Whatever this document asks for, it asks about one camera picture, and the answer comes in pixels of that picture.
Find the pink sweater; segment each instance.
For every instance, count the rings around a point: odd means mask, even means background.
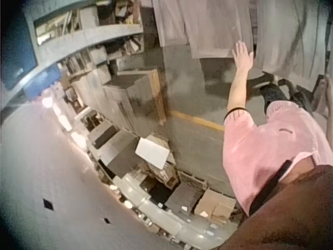
[[[308,156],[317,165],[333,165],[325,134],[304,109],[293,102],[275,101],[266,118],[267,124],[256,126],[246,110],[238,109],[224,121],[223,166],[247,214],[256,195],[286,160],[292,160],[292,165],[284,176]]]

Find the person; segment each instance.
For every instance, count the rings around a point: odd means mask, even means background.
[[[237,71],[224,120],[223,167],[240,206],[252,216],[299,176],[332,166],[333,151],[302,96],[288,100],[273,83],[261,88],[267,123],[257,126],[245,109],[253,52],[239,41],[233,55]],[[332,113],[332,102],[328,108]]]

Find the yellow line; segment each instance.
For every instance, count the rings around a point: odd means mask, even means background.
[[[172,117],[177,117],[177,118],[180,118],[180,119],[188,120],[188,121],[194,122],[196,124],[199,124],[199,125],[211,128],[211,129],[224,131],[224,126],[219,125],[219,124],[214,123],[214,122],[211,122],[211,121],[204,120],[204,119],[199,118],[199,117],[190,116],[190,115],[183,114],[183,113],[180,113],[178,111],[173,111],[173,110],[169,111],[169,114]]]

